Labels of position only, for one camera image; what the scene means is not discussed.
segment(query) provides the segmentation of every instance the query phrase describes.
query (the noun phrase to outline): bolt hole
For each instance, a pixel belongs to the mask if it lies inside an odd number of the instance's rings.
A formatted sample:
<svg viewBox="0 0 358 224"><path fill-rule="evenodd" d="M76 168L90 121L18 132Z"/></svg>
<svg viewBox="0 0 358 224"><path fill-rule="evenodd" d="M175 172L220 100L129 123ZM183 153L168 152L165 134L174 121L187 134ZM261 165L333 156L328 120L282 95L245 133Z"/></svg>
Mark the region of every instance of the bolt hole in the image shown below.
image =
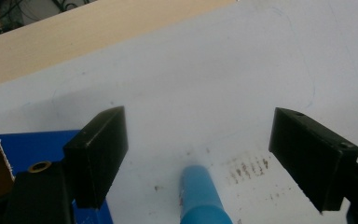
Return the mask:
<svg viewBox="0 0 358 224"><path fill-rule="evenodd" d="M50 161L40 161L40 162L35 163L34 165L30 166L28 171L30 173L39 173L44 170L47 170L50 167L50 165L51 165Z"/></svg>

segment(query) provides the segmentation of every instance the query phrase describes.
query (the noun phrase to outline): plywood edge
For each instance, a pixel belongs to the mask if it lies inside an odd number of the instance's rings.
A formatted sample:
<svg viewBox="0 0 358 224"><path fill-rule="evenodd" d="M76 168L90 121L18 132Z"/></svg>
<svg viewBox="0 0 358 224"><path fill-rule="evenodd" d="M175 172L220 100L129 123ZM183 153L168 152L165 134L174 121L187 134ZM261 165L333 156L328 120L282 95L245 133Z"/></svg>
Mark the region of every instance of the plywood edge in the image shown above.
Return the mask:
<svg viewBox="0 0 358 224"><path fill-rule="evenodd" d="M0 35L0 83L235 0L100 0Z"/></svg>

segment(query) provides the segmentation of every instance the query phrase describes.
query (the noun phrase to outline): blue tube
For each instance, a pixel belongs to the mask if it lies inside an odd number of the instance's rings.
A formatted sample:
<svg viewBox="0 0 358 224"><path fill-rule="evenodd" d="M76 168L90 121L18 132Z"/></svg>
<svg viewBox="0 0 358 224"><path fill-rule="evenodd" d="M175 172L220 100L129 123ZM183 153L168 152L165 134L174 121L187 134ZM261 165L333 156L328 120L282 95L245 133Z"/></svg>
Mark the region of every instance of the blue tube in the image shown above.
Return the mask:
<svg viewBox="0 0 358 224"><path fill-rule="evenodd" d="M232 224L208 171L189 166L181 178L181 224Z"/></svg>

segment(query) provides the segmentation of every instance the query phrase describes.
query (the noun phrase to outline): blue object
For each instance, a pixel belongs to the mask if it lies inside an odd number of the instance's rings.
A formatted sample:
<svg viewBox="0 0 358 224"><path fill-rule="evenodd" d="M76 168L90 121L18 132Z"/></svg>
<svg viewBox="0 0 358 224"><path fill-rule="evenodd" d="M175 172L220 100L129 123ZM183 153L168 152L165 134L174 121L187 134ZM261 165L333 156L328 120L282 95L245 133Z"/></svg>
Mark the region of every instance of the blue object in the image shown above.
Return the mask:
<svg viewBox="0 0 358 224"><path fill-rule="evenodd" d="M78 132L79 130L0 134L0 144L10 163L12 174L16 175L40 161L62 160L62 147ZM79 209L75 203L73 208L77 224L113 224L106 201L100 210Z"/></svg>
<svg viewBox="0 0 358 224"><path fill-rule="evenodd" d="M181 224L232 224L208 171L189 166L181 178Z"/></svg>

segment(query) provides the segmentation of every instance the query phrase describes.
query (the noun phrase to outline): white surface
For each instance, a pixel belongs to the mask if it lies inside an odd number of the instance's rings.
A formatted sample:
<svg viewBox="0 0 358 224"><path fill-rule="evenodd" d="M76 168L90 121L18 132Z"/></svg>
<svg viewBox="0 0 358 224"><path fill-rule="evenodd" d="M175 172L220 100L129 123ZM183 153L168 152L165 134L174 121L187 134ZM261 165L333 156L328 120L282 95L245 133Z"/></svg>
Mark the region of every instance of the white surface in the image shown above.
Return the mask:
<svg viewBox="0 0 358 224"><path fill-rule="evenodd" d="M240 1L8 82L0 133L81 128L115 105L130 140L107 197L116 223L179 223L194 163L236 224L345 223L348 203L321 216L268 145L276 106L358 145L358 1Z"/></svg>

